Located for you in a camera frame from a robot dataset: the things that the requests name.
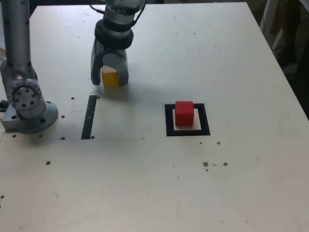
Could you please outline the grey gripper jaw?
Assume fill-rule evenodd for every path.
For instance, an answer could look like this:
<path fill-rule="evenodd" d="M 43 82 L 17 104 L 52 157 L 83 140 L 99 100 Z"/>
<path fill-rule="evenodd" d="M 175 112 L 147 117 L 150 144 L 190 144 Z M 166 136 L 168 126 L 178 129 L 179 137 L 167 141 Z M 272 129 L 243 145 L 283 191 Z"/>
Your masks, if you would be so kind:
<path fill-rule="evenodd" d="M 106 54 L 103 45 L 94 40 L 91 52 L 91 81 L 92 84 L 98 86 L 101 82 L 101 68 L 103 67 L 103 56 Z"/>
<path fill-rule="evenodd" d="M 114 68 L 117 71 L 119 85 L 124 86 L 128 84 L 128 66 L 126 51 L 123 54 L 108 53 L 102 58 L 103 65 Z"/>

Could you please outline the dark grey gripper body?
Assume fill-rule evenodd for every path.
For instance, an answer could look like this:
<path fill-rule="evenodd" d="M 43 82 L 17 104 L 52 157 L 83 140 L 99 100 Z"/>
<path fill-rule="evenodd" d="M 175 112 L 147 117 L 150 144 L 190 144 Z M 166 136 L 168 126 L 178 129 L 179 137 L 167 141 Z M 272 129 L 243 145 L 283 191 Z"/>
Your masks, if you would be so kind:
<path fill-rule="evenodd" d="M 117 50 L 117 49 L 112 49 L 112 48 L 108 48 L 108 47 L 104 47 L 103 50 L 105 51 L 105 53 L 113 53 L 113 54 L 117 54 L 117 55 L 126 55 L 126 50 Z"/>

